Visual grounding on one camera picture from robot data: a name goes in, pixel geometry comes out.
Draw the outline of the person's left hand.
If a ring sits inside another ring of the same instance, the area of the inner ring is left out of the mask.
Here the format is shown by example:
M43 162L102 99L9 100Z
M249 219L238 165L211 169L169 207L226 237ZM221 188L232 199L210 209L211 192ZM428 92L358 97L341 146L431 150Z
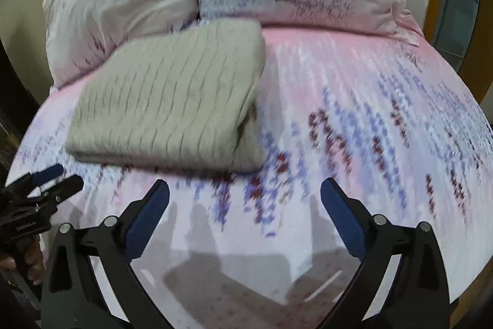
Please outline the person's left hand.
M43 262L39 235L33 237L31 244L24 255L24 259L28 267L27 278L33 282L35 286L40 285L45 272L45 265ZM1 255L1 269L16 270L16 263L12 256Z

